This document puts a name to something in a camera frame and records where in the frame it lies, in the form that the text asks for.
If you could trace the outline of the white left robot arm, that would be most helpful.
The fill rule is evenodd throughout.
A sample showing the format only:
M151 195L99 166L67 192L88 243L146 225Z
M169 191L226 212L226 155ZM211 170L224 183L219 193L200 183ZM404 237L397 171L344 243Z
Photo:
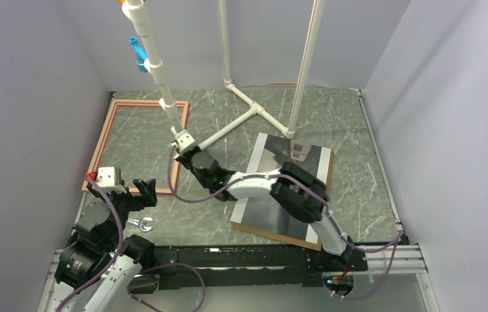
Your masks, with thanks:
M123 183L108 190L87 179L87 188L97 200L75 224L60 254L52 311L105 311L114 294L155 265L155 245L150 240L136 234L123 236L130 212L157 204L155 179L134 179L134 183L137 195Z

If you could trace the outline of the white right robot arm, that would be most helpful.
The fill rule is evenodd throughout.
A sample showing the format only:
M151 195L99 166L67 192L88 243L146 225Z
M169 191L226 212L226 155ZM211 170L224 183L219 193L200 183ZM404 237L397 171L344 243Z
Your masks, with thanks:
M297 164L285 162L281 168L269 172L244 173L221 167L199 147L184 153L173 147L171 156L209 192L208 199L235 202L245 198L273 198L291 217L312 227L331 268L341 270L350 266L352 241L331 212L326 184Z

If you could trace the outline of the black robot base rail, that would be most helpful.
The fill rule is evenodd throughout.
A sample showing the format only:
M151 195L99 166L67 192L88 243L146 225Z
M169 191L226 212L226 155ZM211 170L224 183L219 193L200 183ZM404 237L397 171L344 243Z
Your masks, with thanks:
M300 284L319 287L324 283L350 290L345 276L368 269L366 258L388 251L392 260L397 248L406 241L392 241L384 246L352 247L350 266L333 266L323 251L288 244L225 246L155 246L156 263L138 273L130 284L136 293L149 293L153 276L159 276L160 290L209 287Z

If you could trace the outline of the red wooden picture frame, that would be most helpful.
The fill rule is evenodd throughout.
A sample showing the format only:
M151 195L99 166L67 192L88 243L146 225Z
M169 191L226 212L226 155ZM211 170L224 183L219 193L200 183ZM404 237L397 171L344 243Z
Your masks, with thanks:
M138 191L134 179L155 178L157 194L168 196L166 167L173 141L171 122L157 100L113 99L86 171L120 168L131 192Z

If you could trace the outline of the glossy photo with white borders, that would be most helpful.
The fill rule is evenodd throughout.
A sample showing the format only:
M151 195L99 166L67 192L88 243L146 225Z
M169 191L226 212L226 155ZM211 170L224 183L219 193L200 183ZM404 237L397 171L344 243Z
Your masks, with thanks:
M332 150L285 137L259 133L246 169L247 173L267 172L292 162L329 185ZM245 198L236 202L232 228L287 244L314 250L321 248L318 235L309 224L290 216L271 196Z

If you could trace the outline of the brown cardboard backing board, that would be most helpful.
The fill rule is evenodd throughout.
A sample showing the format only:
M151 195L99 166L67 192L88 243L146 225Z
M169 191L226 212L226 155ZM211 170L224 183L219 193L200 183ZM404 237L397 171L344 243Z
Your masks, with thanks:
M329 184L332 152L315 147L305 158L302 168L319 180ZM232 227L274 240L319 251L322 247L318 235L309 224L300 222L281 208L275 199L267 197L245 198L236 202L231 215Z

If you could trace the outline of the white PVC pipe stand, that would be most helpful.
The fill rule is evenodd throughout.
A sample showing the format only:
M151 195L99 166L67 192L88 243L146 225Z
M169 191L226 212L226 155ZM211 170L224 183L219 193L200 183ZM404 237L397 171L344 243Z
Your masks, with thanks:
M157 51L157 46L152 34L152 27L149 18L149 14L145 7L144 1L120 1L121 10L123 15L133 24L135 32L138 35L138 43L145 50L148 58L145 60L145 66L153 78L154 83L158 86L161 99L159 105L166 113L168 120L172 123L171 132L175 135L184 130L182 125L182 117L180 117L175 99L172 95L172 91L167 82L166 72L164 70L163 61ZM230 65L230 49L229 49L229 27L227 17L227 3L225 1L218 2L218 10L220 17L221 37L222 37L222 59L224 70L224 86L225 88L236 95L237 98L245 102L249 109L235 120L227 124L225 127L218 130L209 138L201 143L197 143L196 146L202 150L209 147L217 140L224 137L226 134L234 130L245 121L249 120L255 115L263 117L267 122L273 125L281 134L286 138L294 138L296 131L296 122L302 104L302 98L304 94L305 84L309 74L311 61L315 49L316 39L320 28L322 15L324 11L325 2L316 0L313 2L311 11L310 22L307 30L307 36L305 39L305 47L303 50L302 61L298 74L298 80L296 83L296 89L294 99L292 102L292 108L290 111L290 120L287 126L283 125L279 120L273 117L267 110L257 103L255 100L247 96L232 82L231 65Z

